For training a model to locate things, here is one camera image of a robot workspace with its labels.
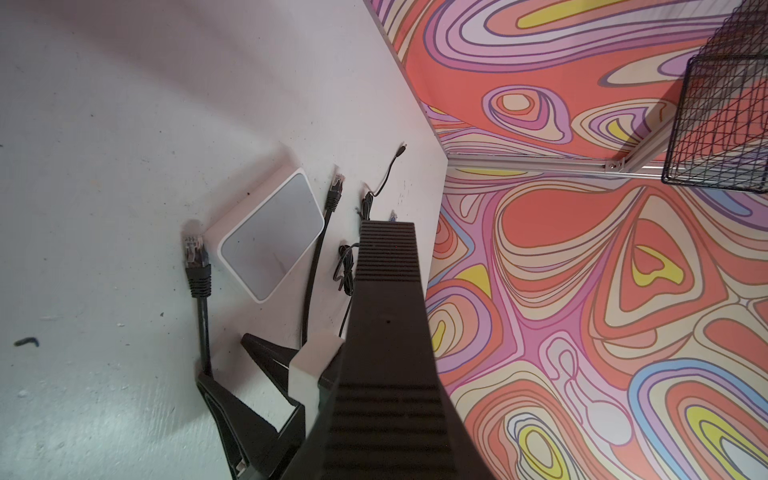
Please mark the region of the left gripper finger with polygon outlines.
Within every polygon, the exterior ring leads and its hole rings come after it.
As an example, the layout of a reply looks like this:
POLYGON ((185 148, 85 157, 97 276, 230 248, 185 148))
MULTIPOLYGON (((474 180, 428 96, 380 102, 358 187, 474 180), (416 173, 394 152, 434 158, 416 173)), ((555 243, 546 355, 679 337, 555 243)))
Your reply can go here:
POLYGON ((246 334, 241 345, 293 407, 276 428, 212 375, 198 376, 200 391, 222 441, 234 479, 340 479, 329 463, 333 390, 342 338, 323 333, 299 349, 246 334))

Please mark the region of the white square router box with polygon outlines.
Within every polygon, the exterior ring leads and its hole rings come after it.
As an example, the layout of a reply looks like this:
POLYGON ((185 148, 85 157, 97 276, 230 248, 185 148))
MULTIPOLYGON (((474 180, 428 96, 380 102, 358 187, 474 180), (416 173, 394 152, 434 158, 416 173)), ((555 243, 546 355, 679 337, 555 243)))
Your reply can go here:
POLYGON ((266 302, 326 225, 303 169, 284 166, 203 235, 214 262, 266 302))

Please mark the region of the black network switch box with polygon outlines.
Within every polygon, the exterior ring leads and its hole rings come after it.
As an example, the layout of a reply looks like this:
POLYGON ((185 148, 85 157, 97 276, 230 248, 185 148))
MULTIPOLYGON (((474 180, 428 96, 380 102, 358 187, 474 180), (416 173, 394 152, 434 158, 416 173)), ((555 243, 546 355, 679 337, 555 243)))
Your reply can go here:
POLYGON ((438 378, 411 223, 361 224, 333 397, 340 479, 492 478, 438 378))

